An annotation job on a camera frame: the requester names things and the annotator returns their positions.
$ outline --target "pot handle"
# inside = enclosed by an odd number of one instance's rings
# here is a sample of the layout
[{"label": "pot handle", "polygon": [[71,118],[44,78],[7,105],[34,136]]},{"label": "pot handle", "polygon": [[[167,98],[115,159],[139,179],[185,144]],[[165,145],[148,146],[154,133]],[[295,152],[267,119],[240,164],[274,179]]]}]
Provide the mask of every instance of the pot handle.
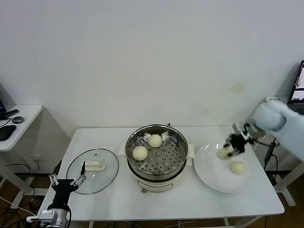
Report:
[{"label": "pot handle", "polygon": [[125,145],[127,144],[127,141],[124,141],[121,145],[120,145],[120,148],[119,148],[119,152],[118,152],[118,155],[119,156],[126,156],[125,155]]},{"label": "pot handle", "polygon": [[195,151],[194,151],[194,145],[193,144],[188,144],[187,158],[195,158]]},{"label": "pot handle", "polygon": [[188,144],[188,154],[187,154],[186,166],[192,166],[193,158],[195,158],[194,146],[192,144]]}]

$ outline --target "desk leg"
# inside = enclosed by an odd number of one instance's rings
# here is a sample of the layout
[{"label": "desk leg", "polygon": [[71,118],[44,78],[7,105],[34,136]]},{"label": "desk leg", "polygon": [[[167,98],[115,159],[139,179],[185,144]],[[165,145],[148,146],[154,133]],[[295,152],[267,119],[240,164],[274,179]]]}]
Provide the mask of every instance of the desk leg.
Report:
[{"label": "desk leg", "polygon": [[304,162],[299,164],[297,167],[295,167],[287,176],[285,176],[283,179],[280,179],[280,177],[277,177],[278,180],[277,184],[274,186],[275,191],[277,193],[281,193],[286,200],[287,204],[289,206],[295,206],[295,201],[290,195],[287,186],[290,185],[292,182],[294,182],[296,179],[298,179],[302,174],[304,173]]},{"label": "desk leg", "polygon": [[239,222],[236,223],[235,228],[245,228],[249,226],[251,223],[254,223],[258,219],[260,219],[262,216],[256,216],[256,217],[250,217],[250,218],[243,218]]},{"label": "desk leg", "polygon": [[[29,177],[29,178],[27,178],[26,183],[28,183],[28,185],[30,185],[33,182],[33,180],[34,180],[34,177]],[[29,193],[25,193],[24,191],[20,190],[12,203],[16,206],[19,206],[20,202],[23,199],[23,196],[33,196],[33,193],[35,193],[35,196],[45,196],[47,194],[47,192],[48,192],[48,189],[42,189],[42,188],[34,188],[34,191],[33,191],[33,189],[31,189],[31,192],[29,192]],[[16,209],[17,207],[14,205],[11,205],[10,208]]]},{"label": "desk leg", "polygon": [[0,161],[0,175],[25,193],[32,191],[32,188],[7,168],[2,161]]}]

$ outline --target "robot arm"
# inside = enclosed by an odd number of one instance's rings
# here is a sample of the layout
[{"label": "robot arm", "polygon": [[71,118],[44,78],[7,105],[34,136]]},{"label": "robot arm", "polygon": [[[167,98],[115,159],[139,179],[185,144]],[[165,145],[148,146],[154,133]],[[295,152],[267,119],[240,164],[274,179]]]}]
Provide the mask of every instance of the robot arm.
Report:
[{"label": "robot arm", "polygon": [[290,153],[304,161],[304,116],[289,109],[280,101],[260,104],[252,120],[240,129],[233,124],[235,134],[231,134],[224,145],[227,157],[245,152],[245,144],[254,143],[253,135],[268,133],[277,138]]},{"label": "robot arm", "polygon": [[42,227],[66,227],[67,213],[70,211],[67,203],[70,198],[70,194],[73,191],[76,191],[79,186],[86,180],[86,163],[83,163],[80,175],[74,179],[57,179],[60,165],[61,162],[54,169],[54,173],[49,175],[51,187],[56,192],[53,202],[47,207],[47,210],[41,211],[37,216],[27,217],[28,223],[40,221],[40,226]]}]

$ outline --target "white table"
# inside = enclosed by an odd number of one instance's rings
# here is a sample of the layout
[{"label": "white table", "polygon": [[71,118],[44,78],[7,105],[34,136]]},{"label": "white table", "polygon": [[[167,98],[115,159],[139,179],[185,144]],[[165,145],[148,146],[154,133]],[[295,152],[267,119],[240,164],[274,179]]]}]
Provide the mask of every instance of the white table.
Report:
[{"label": "white table", "polygon": [[[230,126],[176,127],[194,145],[224,142]],[[65,178],[70,163],[78,155],[92,148],[105,148],[118,156],[118,151],[136,128],[78,129],[62,160],[59,178]],[[217,192],[195,174],[193,167],[185,167],[181,181],[173,189],[142,193],[124,157],[119,158],[119,171],[112,184],[92,195],[72,193],[69,206],[72,221],[101,220],[162,220],[162,219],[215,219],[253,217],[243,220],[245,227],[264,215],[284,212],[284,207],[250,146],[245,158],[252,179],[247,188],[236,194]],[[40,208],[47,209],[55,192],[49,189]]]},{"label": "white table", "polygon": [[[18,109],[19,113],[14,114],[9,118],[13,118],[15,116],[22,116],[24,118],[24,122],[16,124],[17,128],[12,133],[10,138],[0,142],[0,152],[6,152],[11,150],[42,110],[41,105],[6,105],[5,108],[7,111]],[[0,125],[5,124],[6,122],[7,120],[0,121]],[[28,184],[26,184],[17,175],[15,175],[8,167],[6,167],[5,163],[1,160],[0,160],[0,176],[3,177],[3,180],[0,182],[0,188],[5,183],[6,180],[9,180],[12,184],[14,184],[16,187],[18,187],[21,190],[14,199],[13,201],[14,204],[17,205],[19,204],[19,202],[22,199],[23,193],[29,195],[33,191],[33,189],[29,186],[33,178],[30,178],[28,180]],[[40,190],[38,190],[37,192],[35,191],[35,194],[45,195],[45,194],[41,194]]]}]

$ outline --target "white plate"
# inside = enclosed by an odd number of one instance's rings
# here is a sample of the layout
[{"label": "white plate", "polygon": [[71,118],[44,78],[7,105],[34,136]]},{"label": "white plate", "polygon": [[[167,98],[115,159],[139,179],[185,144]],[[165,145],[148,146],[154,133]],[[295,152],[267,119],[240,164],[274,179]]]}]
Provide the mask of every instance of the white plate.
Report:
[{"label": "white plate", "polygon": [[[206,145],[195,153],[194,168],[198,176],[209,187],[224,193],[236,193],[246,188],[250,181],[251,171],[242,155],[230,160],[220,160],[217,157],[217,145]],[[229,163],[241,161],[246,166],[243,175],[236,175],[229,169]]]}]

